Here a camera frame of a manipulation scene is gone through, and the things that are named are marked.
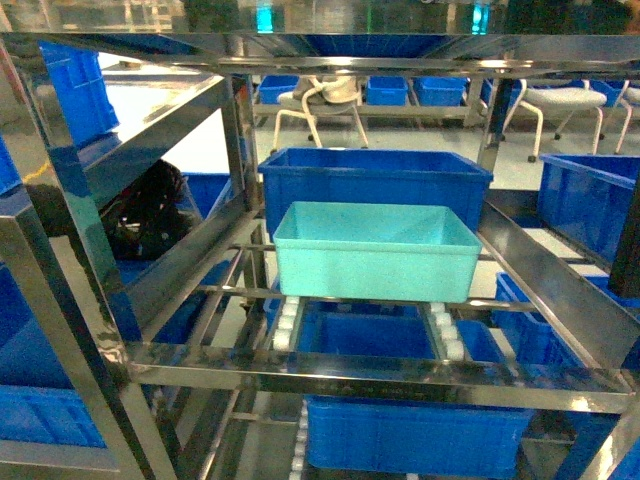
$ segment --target metal post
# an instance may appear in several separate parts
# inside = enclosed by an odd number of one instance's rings
[[[616,258],[611,266],[609,288],[623,298],[640,297],[640,179],[636,181]]]
[[[2,222],[0,253],[124,476],[175,480],[142,389],[127,372],[123,336],[139,339],[140,331],[38,42],[5,40],[25,108],[19,135],[3,136],[35,214],[24,224]]]
[[[489,114],[484,127],[480,152],[478,153],[478,165],[491,172],[493,172],[498,159],[502,128],[509,110],[512,88],[513,80],[494,80],[494,89],[489,101]]]

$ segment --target blue storage bin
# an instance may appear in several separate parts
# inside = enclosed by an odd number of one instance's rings
[[[264,175],[271,237],[295,201],[443,205],[474,232],[493,175],[451,152],[283,149]]]
[[[367,104],[398,105],[407,103],[409,86],[402,77],[369,77],[367,81]]]
[[[491,99],[491,91],[493,90],[493,81],[492,80],[484,80],[482,82],[482,90],[480,91],[480,98],[484,103],[489,105],[489,100]],[[511,89],[511,97],[509,98],[509,108],[513,107],[518,99],[518,95],[522,91],[522,87],[520,82],[515,82],[513,84],[513,88]]]
[[[13,166],[9,151],[0,137],[0,195],[20,185],[20,175]]]
[[[616,100],[620,96],[620,92],[622,92],[623,86],[624,81],[622,80],[618,82],[603,82],[601,80],[591,80],[591,89],[606,95],[607,103],[604,104],[605,107],[613,107],[613,105],[616,103]]]
[[[106,447],[73,390],[0,386],[0,438],[81,447]]]
[[[119,262],[132,281],[151,262]],[[215,284],[228,262],[209,272]],[[185,343],[206,294],[191,295],[158,332],[155,342]],[[105,447],[84,403],[22,297],[9,269],[0,264],[0,439],[80,447]]]
[[[426,55],[447,42],[445,35],[307,35],[320,56],[367,58]]]
[[[272,290],[280,291],[280,280],[278,277],[271,286]],[[280,308],[280,299],[267,298],[264,302],[264,313],[267,317],[267,326],[271,328]],[[418,309],[410,305],[380,305],[375,303],[338,303],[338,302],[309,302],[307,311],[321,313],[350,313],[356,315],[390,315],[417,316]]]
[[[278,97],[287,92],[293,92],[298,84],[295,75],[269,75],[258,86],[260,103],[277,105]]]
[[[187,173],[189,191],[200,215],[206,218],[233,198],[231,178],[228,173]]]
[[[40,42],[40,49],[76,146],[118,126],[96,52],[47,42]]]
[[[623,307],[632,308],[640,305],[640,299],[622,300],[606,289],[609,277],[586,276],[585,278]],[[529,298],[508,274],[498,273],[496,300],[528,302]],[[503,330],[519,363],[568,367],[581,365],[578,357],[555,334],[551,325],[539,313],[496,310],[492,313],[492,319],[493,323]]]
[[[456,107],[467,88],[466,78],[422,77],[413,81],[420,105]]]
[[[489,331],[458,322],[480,361],[502,359]],[[317,316],[312,351],[433,358],[416,317]],[[308,459],[319,468],[507,479],[530,410],[311,396]]]
[[[613,262],[640,157],[542,155],[538,214],[584,248]]]

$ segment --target metal shelf frame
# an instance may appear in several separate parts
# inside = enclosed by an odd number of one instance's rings
[[[130,2],[124,0],[102,3],[97,10],[105,15],[117,17],[123,7],[123,12],[131,11]],[[558,10],[546,2],[536,5],[538,17],[525,25],[516,2],[490,3],[492,20],[483,27],[486,35],[477,35],[469,28],[475,6],[464,2],[282,0],[271,5],[273,31],[265,34],[255,22],[264,6],[234,0],[169,2],[162,12],[150,13],[162,18],[137,22],[131,15],[108,17],[113,21],[106,24],[107,17],[93,16],[94,4],[78,2],[76,10],[68,11],[65,5],[45,0],[18,5],[0,1],[0,60],[19,81],[16,95],[24,109],[17,125],[28,140],[22,144],[29,146],[7,142],[24,185],[0,196],[0,255],[108,446],[95,451],[0,442],[3,478],[234,478],[248,432],[274,426],[284,432],[282,443],[274,437],[261,451],[287,450],[289,456],[278,461],[285,464],[283,475],[288,476],[297,465],[294,461],[292,467],[294,454],[299,456],[301,449],[304,453],[304,445],[296,446],[299,394],[310,393],[619,414],[589,466],[576,472],[576,478],[584,480],[608,478],[640,437],[640,376],[628,368],[640,351],[640,327],[630,312],[515,223],[513,218],[531,216],[530,192],[492,193],[483,207],[479,236],[491,258],[513,276],[531,303],[469,299],[451,307],[460,312],[536,310],[587,368],[363,361],[274,352],[268,348],[270,332],[262,314],[263,300],[281,295],[269,290],[267,283],[264,257],[272,247],[264,241],[252,89],[244,75],[330,72],[495,78],[497,88],[478,155],[478,163],[493,170],[513,79],[640,77],[636,68],[640,37],[629,34],[632,18],[625,17],[626,26],[616,26],[611,18],[598,17],[598,2],[571,6],[563,10],[565,26],[555,35],[547,23],[555,21]],[[410,21],[396,22],[393,12],[405,10],[411,13]],[[40,15],[41,21],[26,24],[25,12]],[[586,24],[585,12],[591,15]],[[345,23],[345,18],[352,23]],[[370,18],[370,24],[354,21],[359,18]],[[150,28],[155,35],[148,34]],[[391,52],[385,58],[324,56],[311,34],[329,32],[393,33],[431,47],[413,55]],[[430,44],[435,37],[438,42]],[[51,100],[53,86],[39,53],[39,39],[188,66],[203,75],[194,79],[185,96],[148,119],[144,128],[78,151],[60,105]],[[207,73],[226,76],[204,76]],[[218,109],[235,198],[125,287],[98,209]],[[637,216],[636,204],[630,218]],[[634,235],[631,227],[625,235],[624,248],[633,253],[638,245],[628,240]],[[199,287],[222,259],[231,263],[220,285]],[[618,277],[624,277],[622,283],[628,286],[636,281],[634,275],[632,271]],[[241,276],[243,288],[237,287]],[[208,298],[189,342],[149,343],[198,289],[205,290]],[[210,346],[233,296],[245,299],[247,312],[234,348]],[[127,338],[121,335],[125,328],[133,332]],[[143,385],[176,388],[156,388],[148,401]],[[256,413],[254,407],[264,392],[272,392],[272,401],[290,416],[274,419]],[[532,477],[522,473],[521,478]]]

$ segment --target metal bar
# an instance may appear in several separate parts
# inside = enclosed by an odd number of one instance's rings
[[[111,201],[230,98],[220,77],[186,86],[189,90],[154,111],[139,129],[124,129],[80,150],[80,161],[98,208]]]
[[[123,473],[174,480],[142,390],[126,374],[121,332],[140,333],[51,78],[35,40],[11,39],[25,108],[22,137],[3,137],[33,210],[3,218],[0,254]]]
[[[635,399],[604,441],[581,480],[609,478],[640,437],[640,401]]]
[[[127,286],[143,339],[153,340],[256,213],[245,212],[244,199],[236,197]]]
[[[621,370],[130,344],[140,383],[620,413]]]
[[[287,296],[281,292],[266,288],[242,288],[232,287],[230,285],[223,286],[202,286],[198,288],[204,292],[221,292],[225,295],[247,298],[286,298]],[[333,302],[333,303],[376,303],[381,305],[421,305],[420,302],[411,302],[407,300],[378,300],[378,299],[362,299],[362,298],[336,298],[336,297],[306,297],[309,301],[314,302]],[[528,302],[502,302],[492,298],[476,298],[470,297],[464,303],[449,303],[450,308],[459,310],[505,310],[509,312],[535,312],[536,307]]]
[[[258,103],[253,111],[256,118],[275,116],[283,107],[280,105],[267,105]],[[402,107],[359,105],[356,107],[358,114],[369,118],[450,118],[464,119],[470,112],[469,107],[422,107],[420,105],[404,105]]]
[[[96,480],[124,478],[113,455],[106,448],[45,445],[0,441],[2,478],[82,478]]]
[[[640,180],[636,181],[611,266],[609,289],[623,298],[640,297]]]
[[[469,83],[469,93],[467,94],[467,107],[469,111],[464,118],[465,128],[475,127],[484,121],[480,115],[482,112],[482,100],[480,98],[480,94],[482,93],[483,81],[484,80],[482,78],[474,77]]]
[[[485,125],[480,152],[478,153],[478,164],[491,172],[493,172],[498,159],[502,129],[509,109],[511,90],[513,89],[513,80],[496,78],[494,82],[494,89],[489,100],[488,121]]]
[[[486,202],[479,234],[585,365],[624,364],[640,335],[640,325],[631,314]]]
[[[222,277],[221,282],[224,285],[235,285],[240,278],[244,266],[249,260],[249,254],[238,252],[231,261],[226,274]],[[191,345],[210,345],[218,331],[220,322],[224,316],[226,305],[222,300],[225,298],[222,293],[214,293],[208,296],[202,310],[198,315],[193,331],[189,336],[188,344]]]

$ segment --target light green plastic bin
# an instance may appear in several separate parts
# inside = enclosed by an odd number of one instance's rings
[[[274,235],[285,295],[464,302],[482,245],[447,207],[294,202]]]

